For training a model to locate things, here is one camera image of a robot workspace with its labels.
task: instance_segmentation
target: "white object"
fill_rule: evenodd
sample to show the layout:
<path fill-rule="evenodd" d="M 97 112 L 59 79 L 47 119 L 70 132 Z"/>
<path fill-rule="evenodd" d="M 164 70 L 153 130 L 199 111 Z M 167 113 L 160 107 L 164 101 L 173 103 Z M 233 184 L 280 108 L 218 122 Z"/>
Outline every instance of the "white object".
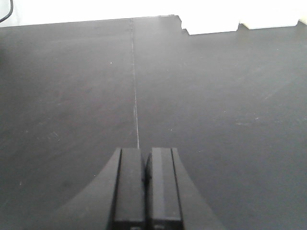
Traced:
<path fill-rule="evenodd" d="M 300 17 L 298 0 L 259 0 L 243 5 L 240 23 L 248 29 L 296 26 Z"/>
<path fill-rule="evenodd" d="M 190 35 L 236 31 L 240 21 L 237 1 L 188 1 L 178 12 L 181 28 Z"/>

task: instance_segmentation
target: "dark gray surface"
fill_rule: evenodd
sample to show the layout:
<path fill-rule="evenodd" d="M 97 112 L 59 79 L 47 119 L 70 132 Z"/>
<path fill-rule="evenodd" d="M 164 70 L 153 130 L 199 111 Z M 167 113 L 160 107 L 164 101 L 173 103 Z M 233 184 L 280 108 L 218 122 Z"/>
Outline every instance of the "dark gray surface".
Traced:
<path fill-rule="evenodd" d="M 129 20 L 0 29 L 0 229 L 50 215 L 136 147 L 131 57 Z"/>
<path fill-rule="evenodd" d="M 142 151 L 177 147 L 230 230 L 307 229 L 307 27 L 134 28 Z"/>
<path fill-rule="evenodd" d="M 123 149 L 118 178 L 113 229 L 143 230 L 145 226 L 145 190 L 141 151 Z"/>
<path fill-rule="evenodd" d="M 130 20 L 0 29 L 1 229 L 136 147 L 131 42 Z M 307 27 L 187 36 L 140 18 L 133 44 L 141 149 L 178 147 L 230 230 L 307 229 Z"/>

